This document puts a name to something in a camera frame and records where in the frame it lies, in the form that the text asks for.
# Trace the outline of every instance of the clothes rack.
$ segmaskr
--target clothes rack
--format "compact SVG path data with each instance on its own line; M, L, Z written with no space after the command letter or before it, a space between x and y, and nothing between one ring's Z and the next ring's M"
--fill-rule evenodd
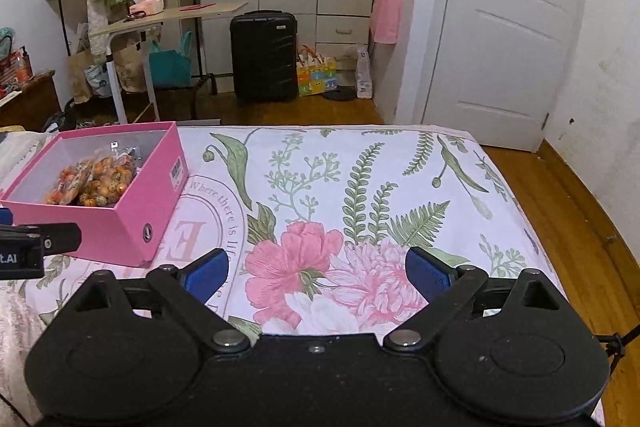
M200 1L199 0L193 0L193 4L199 4ZM64 35L65 38L65 46L66 46L66 54L68 57L71 56L71 47L69 45L69 38L68 38L68 33L66 32L66 24L65 24L65 14L64 14L64 10L62 7L62 0L58 0L58 10L60 12L60 23L62 24L62 33ZM183 89L191 89L193 91L193 96L192 96L192 100L191 100L191 117L193 118L193 120L197 120L196 117L196 94L197 92L200 90L200 88L202 88L202 86L208 81L210 80L211 82L211 94L212 95L216 95L218 94L218 84L216 82L216 77L213 73L209 73L209 74L204 74L203 71L203 67L202 67L202 26L200 24L200 20L196 20L195 22L195 37L196 37L196 50L197 50L197 57L198 57L198 74L196 75L192 75L192 78L197 78L198 82L190 87L190 88L183 88Z

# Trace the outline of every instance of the black suitcase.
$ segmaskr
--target black suitcase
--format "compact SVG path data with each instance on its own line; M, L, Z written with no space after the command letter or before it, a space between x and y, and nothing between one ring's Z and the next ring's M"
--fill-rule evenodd
M279 102L298 95L296 36L290 13L258 10L231 20L236 96L249 102Z

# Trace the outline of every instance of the barcode label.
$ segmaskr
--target barcode label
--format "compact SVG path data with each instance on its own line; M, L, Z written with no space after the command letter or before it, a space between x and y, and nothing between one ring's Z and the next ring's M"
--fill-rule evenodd
M176 161L174 168L171 169L171 182L174 186L174 190L177 190L182 183L182 179L184 178L184 168L182 167L182 159L178 158Z

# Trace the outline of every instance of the bed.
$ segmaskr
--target bed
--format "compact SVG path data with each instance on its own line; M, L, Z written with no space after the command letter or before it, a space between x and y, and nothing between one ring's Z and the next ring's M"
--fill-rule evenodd
M427 304L404 256L422 247L491 277L558 276L505 179L471 135L434 126L190 127L190 177L152 266L55 256L41 280L8 282L45 324L98 269L142 277L213 248L230 260L207 306L260 333L375 333ZM28 161L2 181L6 187Z

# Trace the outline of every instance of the pink box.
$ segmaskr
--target pink box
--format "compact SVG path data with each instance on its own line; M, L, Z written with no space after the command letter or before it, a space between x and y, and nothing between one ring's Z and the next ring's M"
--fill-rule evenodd
M139 147L145 160L114 208L42 204L58 173L98 149ZM175 123L140 123L60 133L42 149L0 201L16 225L77 223L82 246L73 256L100 263L141 266L156 256L187 182L184 152Z

